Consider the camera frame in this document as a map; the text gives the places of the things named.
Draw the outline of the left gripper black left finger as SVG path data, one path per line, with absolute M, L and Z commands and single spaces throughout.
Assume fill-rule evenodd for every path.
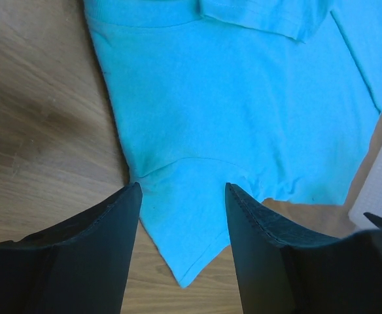
M 141 201 L 134 183 L 54 226 L 0 242 L 0 313 L 119 313 Z

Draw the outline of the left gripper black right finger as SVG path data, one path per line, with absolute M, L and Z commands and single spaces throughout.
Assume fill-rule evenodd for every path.
M 382 218 L 338 239 L 303 227 L 225 188 L 244 313 L 382 313 Z

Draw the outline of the turquoise t shirt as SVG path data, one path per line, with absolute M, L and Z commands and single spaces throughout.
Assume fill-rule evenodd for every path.
M 224 193 L 342 205 L 382 115 L 382 1 L 85 1 L 141 222 L 182 288 Z

